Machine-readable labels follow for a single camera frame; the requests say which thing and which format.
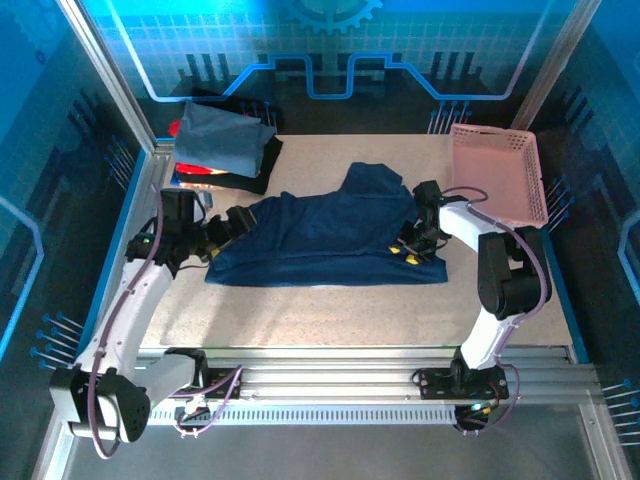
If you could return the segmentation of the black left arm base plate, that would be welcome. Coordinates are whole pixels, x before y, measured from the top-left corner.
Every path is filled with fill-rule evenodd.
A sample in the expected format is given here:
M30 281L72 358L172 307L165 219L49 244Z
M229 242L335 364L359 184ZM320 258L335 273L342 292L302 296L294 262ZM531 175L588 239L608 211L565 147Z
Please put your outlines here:
M228 392L231 400L240 398L242 389L242 375L244 368L239 365L233 368L209 367L203 377L201 393L207 399L222 400Z

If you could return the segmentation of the red folded t-shirt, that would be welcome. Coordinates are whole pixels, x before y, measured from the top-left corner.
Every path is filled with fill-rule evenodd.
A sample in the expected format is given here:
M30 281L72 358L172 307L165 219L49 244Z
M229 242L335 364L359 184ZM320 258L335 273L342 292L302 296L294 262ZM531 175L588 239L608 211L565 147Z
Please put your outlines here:
M182 127L181 120L174 120L169 124L168 133L175 140L174 157L177 171L189 175L222 176L229 171L213 168L204 160L206 140L198 132Z

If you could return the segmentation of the black folded t-shirt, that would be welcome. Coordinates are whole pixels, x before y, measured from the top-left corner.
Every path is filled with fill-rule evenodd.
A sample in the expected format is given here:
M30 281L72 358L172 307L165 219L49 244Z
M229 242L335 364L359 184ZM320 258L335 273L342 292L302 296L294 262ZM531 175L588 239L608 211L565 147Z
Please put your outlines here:
M264 146L263 161L259 173L256 177L245 177L242 175L229 173L222 176L210 175L189 175L179 173L177 165L174 168L174 179L181 184L204 185L205 187L220 187L227 189L242 190L257 195L266 193L269 180L280 155L283 143L273 136Z

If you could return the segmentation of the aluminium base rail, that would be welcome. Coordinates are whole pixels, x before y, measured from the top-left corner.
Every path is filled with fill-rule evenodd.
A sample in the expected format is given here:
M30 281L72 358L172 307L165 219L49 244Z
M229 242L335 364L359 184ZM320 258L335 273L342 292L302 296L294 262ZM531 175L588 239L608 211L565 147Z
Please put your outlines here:
M446 367L451 347L207 348L213 367L244 369L240 397L258 403L399 404L419 400L411 376ZM565 347L511 347L501 358L512 397L523 404L600 403L595 368Z

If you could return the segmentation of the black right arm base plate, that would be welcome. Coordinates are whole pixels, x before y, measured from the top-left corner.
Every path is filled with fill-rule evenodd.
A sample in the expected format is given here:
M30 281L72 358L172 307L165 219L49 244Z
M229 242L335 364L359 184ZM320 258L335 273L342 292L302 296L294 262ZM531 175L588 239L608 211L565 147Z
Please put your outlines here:
M422 400L499 400L510 396L505 372L498 366L485 370L420 368L411 375Z

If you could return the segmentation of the pink plastic basket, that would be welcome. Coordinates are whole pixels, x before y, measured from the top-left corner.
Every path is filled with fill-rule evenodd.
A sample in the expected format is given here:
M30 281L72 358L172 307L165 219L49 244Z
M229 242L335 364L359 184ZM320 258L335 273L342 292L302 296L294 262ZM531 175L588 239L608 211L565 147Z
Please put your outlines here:
M450 131L452 181L488 195L485 214L514 227L549 220L536 136L529 131L455 124Z

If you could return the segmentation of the aluminium side rail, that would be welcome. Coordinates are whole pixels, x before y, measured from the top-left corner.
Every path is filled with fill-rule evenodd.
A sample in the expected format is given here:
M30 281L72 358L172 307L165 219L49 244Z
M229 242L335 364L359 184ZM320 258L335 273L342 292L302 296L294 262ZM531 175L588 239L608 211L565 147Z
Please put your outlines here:
M105 312L113 300L122 276L128 242L156 213L152 185L161 188L168 169L172 145L162 142L154 152L142 151L134 166L133 175L114 228L109 248L93 295L84 328L73 354L76 359L92 342Z

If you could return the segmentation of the navy cartoon print t-shirt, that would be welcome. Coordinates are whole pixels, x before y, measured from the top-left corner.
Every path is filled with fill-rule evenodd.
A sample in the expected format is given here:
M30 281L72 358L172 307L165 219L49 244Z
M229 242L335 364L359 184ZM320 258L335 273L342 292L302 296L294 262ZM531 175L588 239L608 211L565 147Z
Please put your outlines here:
M418 210L402 177L384 164L355 162L333 192L304 197L283 192L249 209L255 226L213 258L207 283L301 287L448 280L439 257L412 265L391 252Z

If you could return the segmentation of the aluminium corner post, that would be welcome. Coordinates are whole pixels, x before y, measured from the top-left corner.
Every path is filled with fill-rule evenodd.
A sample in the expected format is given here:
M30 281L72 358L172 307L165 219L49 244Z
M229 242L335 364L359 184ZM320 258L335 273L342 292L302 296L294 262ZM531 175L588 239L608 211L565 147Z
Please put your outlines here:
M532 125L601 3L602 0L576 0L518 109L510 125L511 129L528 130Z
M153 153L156 136L88 10L80 0L55 1L136 140L147 153Z

